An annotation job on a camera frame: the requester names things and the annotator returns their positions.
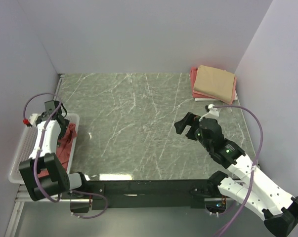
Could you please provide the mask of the red t shirt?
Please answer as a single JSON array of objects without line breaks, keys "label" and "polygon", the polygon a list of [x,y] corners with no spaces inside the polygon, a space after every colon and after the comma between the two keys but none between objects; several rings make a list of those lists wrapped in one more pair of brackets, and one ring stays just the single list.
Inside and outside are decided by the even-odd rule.
[{"label": "red t shirt", "polygon": [[62,138],[59,138],[61,129],[57,121],[51,120],[46,127],[44,127],[44,125],[45,122],[41,122],[37,125],[38,134],[35,147],[29,158],[35,159],[38,151],[40,151],[39,157],[54,153],[63,168],[67,171],[72,142],[73,139],[77,137],[75,131],[76,125],[69,123],[66,133]]}]

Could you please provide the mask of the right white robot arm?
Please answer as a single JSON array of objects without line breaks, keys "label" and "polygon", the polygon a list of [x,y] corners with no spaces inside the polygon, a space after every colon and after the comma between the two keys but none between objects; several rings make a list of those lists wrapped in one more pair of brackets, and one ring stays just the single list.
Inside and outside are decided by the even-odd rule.
[{"label": "right white robot arm", "polygon": [[230,197],[255,213],[276,237],[286,237],[298,224],[298,196],[284,191],[253,165],[248,154],[222,134],[221,126],[209,114],[200,117],[191,112],[174,124],[177,134],[189,126],[186,137],[199,141],[210,157],[237,176],[240,185],[231,177],[217,171],[210,178],[208,193]]}]

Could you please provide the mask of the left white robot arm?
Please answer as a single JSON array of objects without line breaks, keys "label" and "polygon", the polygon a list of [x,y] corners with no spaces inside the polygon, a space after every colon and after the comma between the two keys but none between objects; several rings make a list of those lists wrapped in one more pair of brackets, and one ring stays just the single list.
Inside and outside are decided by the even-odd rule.
[{"label": "left white robot arm", "polygon": [[72,193],[77,198],[89,194],[89,185],[81,172],[68,174],[57,157],[58,141],[62,139],[69,121],[62,115],[63,105],[56,100],[44,103],[45,111],[35,115],[33,120],[24,118],[27,127],[37,129],[33,151],[26,161],[19,164],[19,171],[26,189],[33,201]]}]

